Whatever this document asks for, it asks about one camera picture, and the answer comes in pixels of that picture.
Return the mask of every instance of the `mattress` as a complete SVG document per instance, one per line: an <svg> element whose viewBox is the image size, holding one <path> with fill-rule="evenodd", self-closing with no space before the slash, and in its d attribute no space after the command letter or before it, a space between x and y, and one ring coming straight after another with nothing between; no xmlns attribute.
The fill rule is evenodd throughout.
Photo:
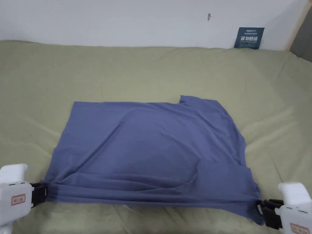
<svg viewBox="0 0 312 234"><path fill-rule="evenodd" d="M0 41L0 166L26 163L44 178L74 101L178 103L214 99L246 140L264 199L281 182L312 191L312 63L290 52L87 47ZM13 233L275 233L208 208L47 202Z"/></svg>

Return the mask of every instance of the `folded shirt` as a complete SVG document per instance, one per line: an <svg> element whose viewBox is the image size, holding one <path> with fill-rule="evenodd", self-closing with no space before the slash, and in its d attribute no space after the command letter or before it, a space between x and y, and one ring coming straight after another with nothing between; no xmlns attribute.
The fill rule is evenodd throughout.
<svg viewBox="0 0 312 234"><path fill-rule="evenodd" d="M224 209L263 224L245 140L215 100L75 102L48 201Z"/></svg>

